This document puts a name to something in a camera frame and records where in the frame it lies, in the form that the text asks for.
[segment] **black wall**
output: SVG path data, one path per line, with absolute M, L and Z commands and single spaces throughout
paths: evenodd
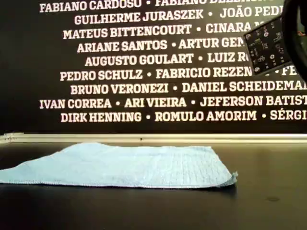
M 7 1 L 1 6 L 0 21 L 0 133 L 7 132 L 25 132 L 25 133 L 305 133 L 306 116 L 304 115 L 304 90 L 285 90 L 281 87 L 285 83 L 295 85 L 301 83 L 301 78 L 295 73 L 294 68 L 284 69 L 278 73 L 272 73 L 269 76 L 253 77 L 247 71 L 242 74 L 242 69 L 247 70 L 249 62 L 238 60 L 238 52 L 246 52 L 242 46 L 242 35 L 244 31 L 255 27 L 257 22 L 267 21 L 276 16 L 283 4 L 282 0 L 207 0 L 206 4 L 180 5 L 179 2 L 192 1 L 176 1 L 176 5 L 156 6 L 156 0 L 151 0 L 150 4 L 146 4 L 146 0 L 142 1 L 139 8 L 124 9 L 104 9 L 104 10 L 86 10 L 86 11 L 66 11 L 66 12 L 40 12 L 40 3 L 47 3 L 41 0 L 27 1 Z M 251 16 L 241 17 L 221 17 L 224 9 L 234 8 L 244 9 L 246 13 L 250 10 Z M 192 17 L 195 10 L 203 10 L 203 18 L 187 19 L 187 14 Z M 80 24 L 76 25 L 74 18 L 76 15 L 100 15 L 100 14 L 118 14 L 128 12 L 140 12 L 140 18 L 146 16 L 145 12 L 175 12 L 178 14 L 182 11 L 181 20 L 168 21 L 149 21 L 149 22 L 127 22 L 127 23 L 97 23 L 97 24 Z M 236 23 L 243 23 L 245 26 L 236 32 L 229 28 L 228 33 L 211 33 L 210 24 L 226 23 L 231 26 L 232 23 L 236 29 Z M 155 36 L 110 36 L 111 28 L 135 27 L 135 26 L 163 26 L 163 25 L 191 25 L 190 33 L 184 30 L 185 34 L 177 35 L 155 35 Z M 84 39 L 64 39 L 64 30 L 81 30 L 81 29 L 103 29 L 108 32 L 107 37 L 100 38 L 84 38 Z M 187 39 L 218 39 L 218 47 L 200 47 L 180 49 L 180 44 L 186 43 Z M 223 41 L 233 41 L 231 47 L 223 47 Z M 166 49 L 158 50 L 140 50 L 140 51 L 123 51 L 122 45 L 137 41 L 161 41 L 167 43 Z M 105 43 L 119 42 L 119 49 L 112 52 L 94 52 L 94 53 L 77 53 L 79 44 L 85 43 Z M 210 53 L 231 52 L 228 54 L 231 62 L 211 62 Z M 141 55 L 158 55 L 166 54 L 168 57 L 173 54 L 193 54 L 190 63 L 174 63 L 159 65 L 141 65 L 139 58 Z M 102 56 L 135 56 L 138 63 L 136 65 L 113 65 L 113 66 L 85 66 L 88 57 Z M 156 69 L 178 69 L 178 68 L 207 68 L 210 74 L 206 77 L 198 78 L 157 78 Z M 104 70 L 142 70 L 142 79 L 127 80 L 100 80 L 98 78 L 99 71 Z M 238 71 L 237 74 L 231 72 L 232 69 Z M 96 78 L 94 80 L 78 80 L 78 81 L 61 81 L 60 72 L 67 71 L 94 71 Z M 232 91 L 230 85 L 234 86 L 240 81 L 262 81 L 258 91 Z M 263 84 L 275 84 L 281 90 L 264 90 Z M 182 92 L 182 83 L 198 84 L 199 82 L 216 82 L 215 92 Z M 114 93 L 112 89 L 117 84 L 168 84 L 168 92 L 165 88 L 159 89 L 156 93 Z M 71 86 L 75 85 L 106 85 L 109 89 L 106 94 L 71 94 Z M 294 101 L 285 101 L 282 96 L 291 95 Z M 259 105 L 244 105 L 246 97 L 262 100 Z M 270 104 L 267 96 L 274 99 L 275 104 Z M 150 107 L 147 104 L 147 98 L 180 98 L 184 107 Z M 218 97 L 241 97 L 241 105 L 227 106 L 200 106 L 203 97 L 212 97 L 211 102 L 216 102 Z M 127 100 L 136 98 L 144 98 L 144 107 L 134 108 L 124 107 L 128 105 Z M 47 109 L 46 104 L 41 107 L 40 100 L 64 100 L 65 108 Z M 109 100 L 112 108 L 68 108 L 69 99 L 104 99 Z M 200 115 L 200 121 L 155 121 L 161 119 L 156 112 L 168 112 L 163 119 L 167 119 L 172 113 L 188 111 L 191 114 Z M 136 117 L 138 121 L 134 122 L 91 122 L 90 113 L 141 113 L 142 117 Z M 62 113 L 86 113 L 87 122 L 62 122 Z

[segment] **black table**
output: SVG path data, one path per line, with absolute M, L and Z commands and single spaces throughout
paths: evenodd
M 0 168 L 70 144 L 0 145 Z M 160 190 L 0 185 L 0 229 L 304 230 L 307 145 L 212 145 L 236 186 Z

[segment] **light blue cloth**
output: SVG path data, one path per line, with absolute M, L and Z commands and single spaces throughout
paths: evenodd
M 207 188 L 234 184 L 211 147 L 80 143 L 0 171 L 4 184 Z

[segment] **wall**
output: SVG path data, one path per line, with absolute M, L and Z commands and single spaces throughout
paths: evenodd
M 1 6 L 0 133 L 305 133 L 295 69 L 253 77 L 243 46 L 282 0 L 91 2 L 84 11 L 44 0 Z M 261 91 L 242 87 L 257 81 Z

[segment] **microfiber towel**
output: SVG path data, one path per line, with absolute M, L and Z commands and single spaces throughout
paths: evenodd
M 0 171 L 2 184 L 208 188 L 236 182 L 211 147 L 80 143 Z

